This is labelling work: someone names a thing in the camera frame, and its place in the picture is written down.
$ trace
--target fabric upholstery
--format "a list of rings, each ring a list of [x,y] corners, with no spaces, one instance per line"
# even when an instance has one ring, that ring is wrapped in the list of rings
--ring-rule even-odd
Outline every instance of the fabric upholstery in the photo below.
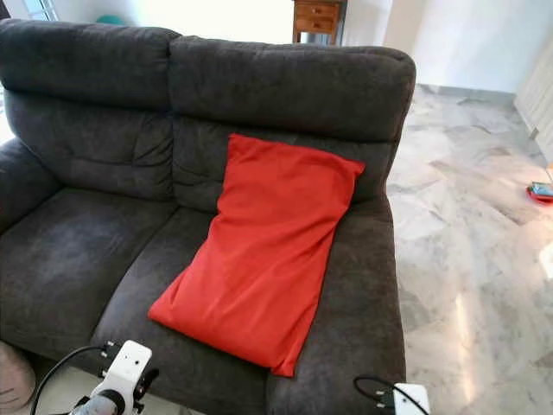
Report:
[[[398,140],[415,66],[387,48],[326,48],[205,40],[170,45],[176,112],[347,141]]]
[[[167,113],[4,94],[14,133],[66,185],[146,199],[173,197]]]
[[[0,78],[11,90],[168,109],[168,43],[177,36],[159,28],[3,20]]]
[[[232,134],[209,236],[148,317],[294,376],[334,230],[365,165]]]
[[[20,140],[0,146],[0,234],[59,189]]]
[[[0,80],[21,140],[0,150],[0,338],[52,358],[144,342],[162,370],[152,391],[208,415],[371,414],[353,375],[404,379],[385,180],[415,82],[409,56],[8,20]],[[231,132],[367,165],[293,380],[146,317],[207,234]],[[182,214],[163,227],[175,200]]]
[[[173,177],[175,197],[180,205],[217,212],[225,175],[228,136],[233,132],[313,147],[365,163],[367,168],[356,183],[353,201],[382,194],[394,152],[391,143],[344,142],[313,134],[221,124],[177,115],[174,121]]]
[[[87,344],[170,202],[64,188],[0,236],[2,339],[50,358]]]
[[[108,304],[92,343],[133,339],[152,349],[160,369],[152,392],[206,414],[264,413],[267,370],[197,342],[146,316],[150,305],[194,257],[210,214],[179,208],[143,249]]]
[[[267,412],[377,415],[353,377],[405,378],[391,212],[384,196],[352,205],[334,236],[321,300],[296,377],[269,375]]]

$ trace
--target sofa armrest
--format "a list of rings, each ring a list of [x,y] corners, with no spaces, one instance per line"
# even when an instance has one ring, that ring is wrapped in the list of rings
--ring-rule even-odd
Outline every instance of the sofa armrest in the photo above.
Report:
[[[354,390],[353,378],[376,374],[394,383],[405,378],[395,271],[385,195],[354,204],[336,231],[296,376],[269,374],[267,414],[381,413]]]
[[[0,146],[0,233],[59,189],[19,139]]]

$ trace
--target red cushion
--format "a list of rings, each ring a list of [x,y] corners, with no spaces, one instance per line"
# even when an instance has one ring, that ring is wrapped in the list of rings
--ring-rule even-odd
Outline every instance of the red cushion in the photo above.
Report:
[[[149,318],[293,376],[336,224],[364,167],[326,151],[232,134],[219,214]]]

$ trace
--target marble floor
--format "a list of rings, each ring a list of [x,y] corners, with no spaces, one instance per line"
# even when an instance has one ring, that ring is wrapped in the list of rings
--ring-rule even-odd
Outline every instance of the marble floor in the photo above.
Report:
[[[512,105],[416,89],[388,194],[408,381],[433,413],[553,413],[553,207],[524,193],[550,180],[529,135]],[[42,412],[96,382],[67,369]],[[149,397],[145,413],[193,412]]]

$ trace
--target wooden cabinet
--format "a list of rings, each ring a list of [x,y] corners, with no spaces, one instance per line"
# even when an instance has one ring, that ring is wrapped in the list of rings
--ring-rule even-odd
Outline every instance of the wooden cabinet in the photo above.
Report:
[[[302,32],[331,36],[336,44],[342,7],[341,0],[295,0],[292,42],[299,43]]]

